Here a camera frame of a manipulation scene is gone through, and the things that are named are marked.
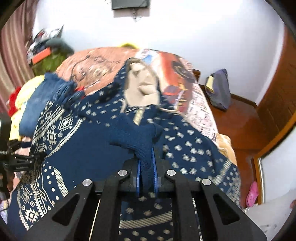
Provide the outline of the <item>navy patterned hooded sweater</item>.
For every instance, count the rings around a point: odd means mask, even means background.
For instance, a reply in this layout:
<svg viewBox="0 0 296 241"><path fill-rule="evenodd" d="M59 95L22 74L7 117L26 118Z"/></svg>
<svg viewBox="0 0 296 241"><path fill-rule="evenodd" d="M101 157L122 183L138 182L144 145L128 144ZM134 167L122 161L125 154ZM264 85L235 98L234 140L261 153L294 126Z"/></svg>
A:
<svg viewBox="0 0 296 241"><path fill-rule="evenodd" d="M48 101L31 149L46 157L12 193L8 227L18 239L83 180L104 180L133 157L140 158L147 193L122 203L120 240L173 238L171 201L153 190L156 156L189 180L211 180L240 204L236 165L174 110L140 59L128 59L111 84L70 107Z"/></svg>

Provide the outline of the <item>printed orange bedspread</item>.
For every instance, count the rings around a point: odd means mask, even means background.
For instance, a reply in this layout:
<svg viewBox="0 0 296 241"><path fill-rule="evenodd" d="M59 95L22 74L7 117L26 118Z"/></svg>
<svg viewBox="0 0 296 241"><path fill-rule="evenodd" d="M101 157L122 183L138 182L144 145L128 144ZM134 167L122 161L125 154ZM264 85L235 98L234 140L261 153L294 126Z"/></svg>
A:
<svg viewBox="0 0 296 241"><path fill-rule="evenodd" d="M110 84L125 61L137 58L145 62L159 78L164 97L185 119L213 141L220 153L237 164L231 140L218 133L213 113L197 83L191 63L184 58L163 51L128 47L101 47L74 53L57 68L64 80L73 80L92 94Z"/></svg>

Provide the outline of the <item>white sliding wardrobe door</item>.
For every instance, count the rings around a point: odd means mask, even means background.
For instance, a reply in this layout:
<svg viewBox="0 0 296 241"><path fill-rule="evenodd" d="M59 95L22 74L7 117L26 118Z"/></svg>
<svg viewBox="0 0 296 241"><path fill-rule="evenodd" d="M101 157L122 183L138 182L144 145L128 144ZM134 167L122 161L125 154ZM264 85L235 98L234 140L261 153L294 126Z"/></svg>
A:
<svg viewBox="0 0 296 241"><path fill-rule="evenodd" d="M295 114L254 158L258 204L295 189Z"/></svg>

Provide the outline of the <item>yellow cartoon garment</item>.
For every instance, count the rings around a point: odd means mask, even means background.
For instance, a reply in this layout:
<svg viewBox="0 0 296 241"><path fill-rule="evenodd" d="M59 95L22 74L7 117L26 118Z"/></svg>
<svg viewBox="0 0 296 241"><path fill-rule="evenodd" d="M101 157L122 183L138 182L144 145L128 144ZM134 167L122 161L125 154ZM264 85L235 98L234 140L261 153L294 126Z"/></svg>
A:
<svg viewBox="0 0 296 241"><path fill-rule="evenodd" d="M22 87L16 98L16 107L18 111L11 118L11 131L9 140L18 139L21 140L23 135L19 134L20 122L22 120L23 113L25 112L26 105L32 94L37 87L44 81L45 76L39 75L28 80Z"/></svg>

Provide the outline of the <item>striped red curtain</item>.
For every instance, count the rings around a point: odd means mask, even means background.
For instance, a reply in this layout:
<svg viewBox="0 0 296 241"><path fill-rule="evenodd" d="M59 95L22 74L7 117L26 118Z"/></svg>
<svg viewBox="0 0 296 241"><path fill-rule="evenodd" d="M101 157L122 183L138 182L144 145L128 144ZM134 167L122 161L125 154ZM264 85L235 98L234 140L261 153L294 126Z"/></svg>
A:
<svg viewBox="0 0 296 241"><path fill-rule="evenodd" d="M1 29L1 111L16 87L34 77L27 61L38 1L24 1Z"/></svg>

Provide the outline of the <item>small wall monitor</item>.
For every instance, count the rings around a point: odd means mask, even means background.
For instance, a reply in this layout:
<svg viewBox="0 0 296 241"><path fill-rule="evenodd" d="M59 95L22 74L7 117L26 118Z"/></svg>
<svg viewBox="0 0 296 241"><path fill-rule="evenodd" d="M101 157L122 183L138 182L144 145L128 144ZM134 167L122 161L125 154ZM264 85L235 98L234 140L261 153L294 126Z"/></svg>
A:
<svg viewBox="0 0 296 241"><path fill-rule="evenodd" d="M112 10L148 8L149 0L112 0Z"/></svg>

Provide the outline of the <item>grey backpack on floor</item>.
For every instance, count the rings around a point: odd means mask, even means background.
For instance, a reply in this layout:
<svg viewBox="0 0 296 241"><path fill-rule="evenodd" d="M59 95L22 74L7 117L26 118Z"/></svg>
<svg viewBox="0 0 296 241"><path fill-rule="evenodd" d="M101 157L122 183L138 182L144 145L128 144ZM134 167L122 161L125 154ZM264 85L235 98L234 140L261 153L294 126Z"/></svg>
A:
<svg viewBox="0 0 296 241"><path fill-rule="evenodd" d="M226 69L220 69L208 76L205 90L210 103L214 107L227 111L231 104L231 93Z"/></svg>

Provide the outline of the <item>orange box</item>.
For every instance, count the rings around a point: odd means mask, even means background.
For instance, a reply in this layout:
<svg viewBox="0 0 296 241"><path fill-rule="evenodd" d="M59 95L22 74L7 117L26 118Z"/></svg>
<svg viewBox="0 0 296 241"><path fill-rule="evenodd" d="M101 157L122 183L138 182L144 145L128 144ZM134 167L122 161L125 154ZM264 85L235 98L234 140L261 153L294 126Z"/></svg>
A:
<svg viewBox="0 0 296 241"><path fill-rule="evenodd" d="M50 55L51 55L51 49L48 47L32 57L32 64L35 65Z"/></svg>

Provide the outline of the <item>wooden door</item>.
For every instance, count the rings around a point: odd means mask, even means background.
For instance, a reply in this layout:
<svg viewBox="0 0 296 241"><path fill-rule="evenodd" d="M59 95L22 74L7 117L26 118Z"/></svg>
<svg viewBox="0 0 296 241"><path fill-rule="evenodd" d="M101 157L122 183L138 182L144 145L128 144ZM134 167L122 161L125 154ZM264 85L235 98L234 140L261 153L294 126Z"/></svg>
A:
<svg viewBox="0 0 296 241"><path fill-rule="evenodd" d="M295 113L295 39L285 28L283 49L275 75L257 114L269 139L273 139L285 127Z"/></svg>

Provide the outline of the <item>red garment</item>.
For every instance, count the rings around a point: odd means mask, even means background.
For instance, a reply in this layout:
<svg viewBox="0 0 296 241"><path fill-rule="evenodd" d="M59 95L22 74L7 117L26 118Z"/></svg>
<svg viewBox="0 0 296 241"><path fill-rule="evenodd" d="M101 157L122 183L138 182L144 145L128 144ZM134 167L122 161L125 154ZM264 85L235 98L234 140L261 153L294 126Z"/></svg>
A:
<svg viewBox="0 0 296 241"><path fill-rule="evenodd" d="M17 87L15 91L10 95L9 101L8 101L8 115L9 117L12 117L17 111L18 108L16 107L16 98L18 96L18 93L20 92L21 87Z"/></svg>

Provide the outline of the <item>pink slipper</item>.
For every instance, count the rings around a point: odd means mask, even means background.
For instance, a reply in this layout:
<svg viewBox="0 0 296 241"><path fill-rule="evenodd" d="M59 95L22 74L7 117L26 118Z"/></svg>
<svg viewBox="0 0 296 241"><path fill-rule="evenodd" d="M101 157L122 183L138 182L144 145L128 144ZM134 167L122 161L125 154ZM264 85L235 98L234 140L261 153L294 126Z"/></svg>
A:
<svg viewBox="0 0 296 241"><path fill-rule="evenodd" d="M253 207L257 200L257 197L258 197L258 186L257 186L257 182L253 181L250 186L248 195L246 197L247 207Z"/></svg>

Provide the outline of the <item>clutter pile of clothes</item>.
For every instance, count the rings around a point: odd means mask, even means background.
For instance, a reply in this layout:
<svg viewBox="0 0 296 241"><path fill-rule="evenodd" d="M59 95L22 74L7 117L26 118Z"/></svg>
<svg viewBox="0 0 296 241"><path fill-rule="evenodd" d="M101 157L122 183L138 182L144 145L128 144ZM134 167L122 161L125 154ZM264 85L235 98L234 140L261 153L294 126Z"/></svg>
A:
<svg viewBox="0 0 296 241"><path fill-rule="evenodd" d="M63 26L54 30L41 29L33 39L33 43L27 50L27 61L31 63L32 58L39 52L46 49L46 42L52 38L60 38L62 35Z"/></svg>

